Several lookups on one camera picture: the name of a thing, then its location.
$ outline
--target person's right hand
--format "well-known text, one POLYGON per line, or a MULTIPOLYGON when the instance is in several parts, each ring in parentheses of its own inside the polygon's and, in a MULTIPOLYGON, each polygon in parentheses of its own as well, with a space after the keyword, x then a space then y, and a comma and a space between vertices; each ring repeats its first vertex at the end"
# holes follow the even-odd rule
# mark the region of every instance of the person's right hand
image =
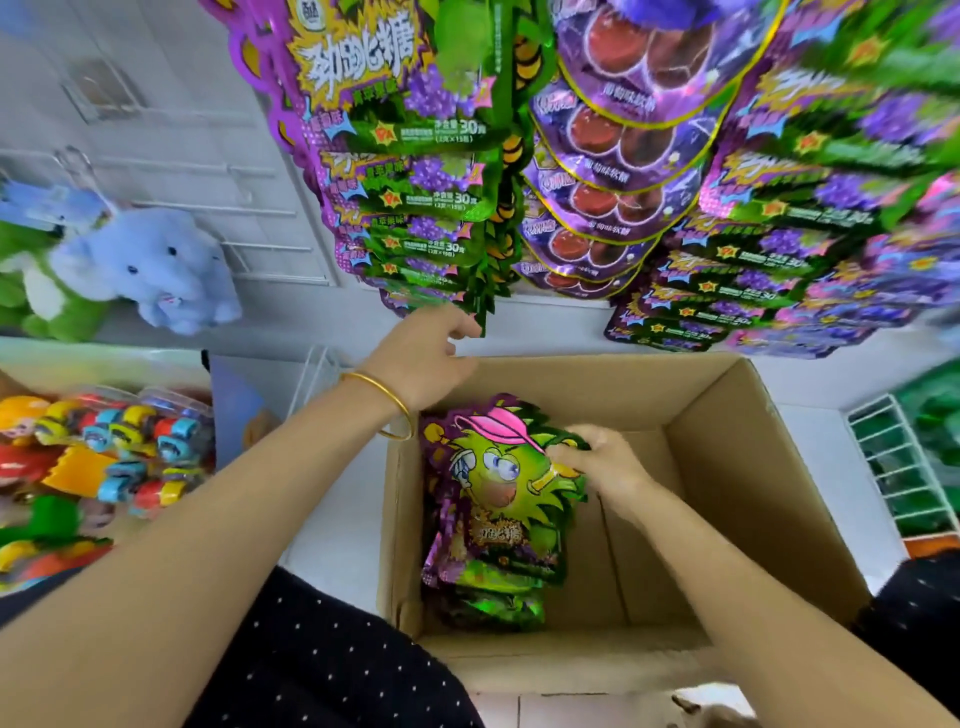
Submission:
POLYGON ((643 489, 659 488, 659 485, 640 465, 623 435, 597 425, 575 425, 566 429, 580 435, 590 449, 554 445, 547 448, 547 457, 586 475, 588 484, 605 503, 624 518, 632 518, 637 496, 643 489))

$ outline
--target elephant ear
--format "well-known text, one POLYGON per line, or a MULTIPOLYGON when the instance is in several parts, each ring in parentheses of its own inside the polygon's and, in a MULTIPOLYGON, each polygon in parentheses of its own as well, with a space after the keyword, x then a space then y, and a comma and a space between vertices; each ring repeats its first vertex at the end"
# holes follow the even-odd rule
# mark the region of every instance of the elephant ear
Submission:
POLYGON ((60 281, 82 298, 111 301, 119 295, 97 269, 90 255, 90 242, 85 235, 64 240, 50 251, 47 262, 60 281))

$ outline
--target blue stuffed elephant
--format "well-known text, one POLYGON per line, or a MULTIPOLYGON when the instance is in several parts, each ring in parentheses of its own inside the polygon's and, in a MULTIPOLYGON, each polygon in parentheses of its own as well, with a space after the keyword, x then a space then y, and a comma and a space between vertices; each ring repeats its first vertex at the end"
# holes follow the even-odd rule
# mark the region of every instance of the blue stuffed elephant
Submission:
POLYGON ((243 313, 219 243, 182 210, 124 210, 60 243, 49 263, 81 296, 136 301, 144 321, 175 333, 192 335, 243 313))

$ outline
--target person's left hand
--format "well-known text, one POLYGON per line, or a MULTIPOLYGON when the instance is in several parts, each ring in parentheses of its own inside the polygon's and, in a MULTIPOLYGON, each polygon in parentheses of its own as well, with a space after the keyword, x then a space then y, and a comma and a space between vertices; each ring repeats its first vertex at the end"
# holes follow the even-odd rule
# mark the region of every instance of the person's left hand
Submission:
POLYGON ((396 325, 358 369, 396 394, 411 412, 435 404, 477 367, 449 339, 477 337, 480 325, 453 303, 425 306, 396 325))

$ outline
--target bracelet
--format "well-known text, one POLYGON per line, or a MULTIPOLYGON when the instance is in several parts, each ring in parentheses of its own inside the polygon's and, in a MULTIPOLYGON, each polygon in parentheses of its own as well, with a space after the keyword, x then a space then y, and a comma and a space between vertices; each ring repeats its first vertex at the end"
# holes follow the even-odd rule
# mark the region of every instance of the bracelet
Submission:
POLYGON ((405 418, 407 418, 407 428, 408 428, 409 432, 407 433, 407 435, 406 435, 405 437, 401 437, 400 435, 394 435, 393 432, 388 432, 388 431, 385 430, 385 429, 381 429, 381 430, 380 430, 380 434, 381 434, 381 435, 383 435, 384 437, 386 437, 386 438, 388 438, 388 439, 390 439, 390 440, 398 440, 399 442, 403 442, 403 441, 405 441, 405 440, 412 440, 412 439, 413 439, 414 433, 415 433, 416 430, 417 430, 417 426, 414 425, 414 418, 413 418, 413 416, 410 414, 410 410, 407 409, 407 405, 404 404, 402 401, 400 401, 400 397, 398 397, 397 395, 395 395, 395 394, 394 394, 393 392, 391 392, 385 385, 383 385, 383 384, 381 384, 380 382, 378 382, 378 381, 377 381, 376 379, 374 379, 372 376, 368 376, 368 375, 362 374, 361 372, 344 372, 343 374, 340 375, 340 380, 343 381, 343 380, 346 379, 348 376, 352 376, 352 377, 354 377, 354 378, 356 378, 356 379, 362 379, 363 381, 366 381, 366 382, 368 382, 369 384, 372 384, 374 387, 376 387, 376 388, 379 389, 381 392, 383 392, 383 394, 385 394, 385 395, 386 395, 387 397, 389 397, 391 400, 393 400, 394 402, 396 402, 396 406, 400 408, 400 411, 403 412, 403 416, 404 416, 405 418))

